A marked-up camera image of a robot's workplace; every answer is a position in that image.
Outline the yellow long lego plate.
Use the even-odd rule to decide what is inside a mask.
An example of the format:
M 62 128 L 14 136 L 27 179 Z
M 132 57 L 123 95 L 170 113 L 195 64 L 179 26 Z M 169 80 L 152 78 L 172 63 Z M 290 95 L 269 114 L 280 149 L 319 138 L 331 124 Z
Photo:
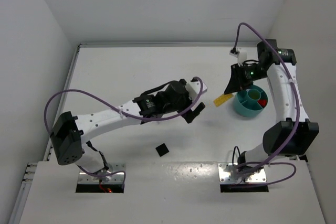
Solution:
M 224 104 L 225 102 L 227 102 L 228 100 L 230 100 L 234 95 L 232 93 L 230 94 L 222 94 L 220 95 L 218 98 L 216 98 L 213 103 L 216 107 L 221 106 L 222 104 Z

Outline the red long lego brick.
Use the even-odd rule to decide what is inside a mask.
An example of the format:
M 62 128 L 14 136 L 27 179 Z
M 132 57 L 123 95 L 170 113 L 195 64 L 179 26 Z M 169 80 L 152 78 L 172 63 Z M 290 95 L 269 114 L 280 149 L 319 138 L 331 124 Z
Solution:
M 258 104 L 264 108 L 267 105 L 267 100 L 266 99 L 260 99 L 258 100 Z

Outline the black square lego plate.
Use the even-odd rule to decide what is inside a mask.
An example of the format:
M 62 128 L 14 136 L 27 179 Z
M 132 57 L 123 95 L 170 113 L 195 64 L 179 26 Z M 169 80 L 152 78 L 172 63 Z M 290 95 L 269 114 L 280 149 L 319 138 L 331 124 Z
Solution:
M 162 156 L 164 156 L 164 155 L 166 155 L 167 153 L 170 152 L 169 149 L 168 149 L 168 147 L 167 147 L 167 145 L 165 143 L 157 146 L 155 148 L 155 150 L 158 153 L 159 157 L 162 157 Z

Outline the yellow square lego brick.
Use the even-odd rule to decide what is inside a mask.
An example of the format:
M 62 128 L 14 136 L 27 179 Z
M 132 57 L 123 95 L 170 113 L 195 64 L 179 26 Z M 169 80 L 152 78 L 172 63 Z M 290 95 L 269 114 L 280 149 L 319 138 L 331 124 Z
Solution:
M 261 98 L 261 93 L 256 89 L 250 89 L 247 94 L 252 100 L 258 101 Z

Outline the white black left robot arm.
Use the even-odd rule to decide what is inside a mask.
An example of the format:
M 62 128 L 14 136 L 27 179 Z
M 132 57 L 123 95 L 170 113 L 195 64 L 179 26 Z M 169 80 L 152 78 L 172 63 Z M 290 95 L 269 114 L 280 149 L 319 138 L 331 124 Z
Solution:
M 60 166 L 75 164 L 93 177 L 112 176 L 115 172 L 108 166 L 103 152 L 92 146 L 92 139 L 126 126 L 177 117 L 192 123 L 205 109 L 205 104 L 199 99 L 206 92 L 207 86 L 199 77 L 191 81 L 172 80 L 115 107 L 91 93 L 81 91 L 108 109 L 84 115 L 72 115 L 68 111 L 58 117 L 53 127 L 47 129 L 57 163 Z

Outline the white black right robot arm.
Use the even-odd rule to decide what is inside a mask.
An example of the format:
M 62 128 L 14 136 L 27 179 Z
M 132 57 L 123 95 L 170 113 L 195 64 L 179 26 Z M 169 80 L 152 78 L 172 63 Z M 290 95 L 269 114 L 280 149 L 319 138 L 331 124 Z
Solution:
M 309 119 L 302 105 L 295 52 L 278 48 L 276 40 L 267 39 L 257 44 L 256 60 L 249 60 L 236 47 L 230 54 L 237 58 L 237 63 L 230 67 L 231 76 L 224 93 L 235 93 L 246 106 L 254 81 L 267 79 L 276 111 L 276 123 L 263 134 L 262 143 L 239 155 L 235 167 L 238 174 L 252 174 L 274 159 L 304 155 L 319 133 L 319 124 Z

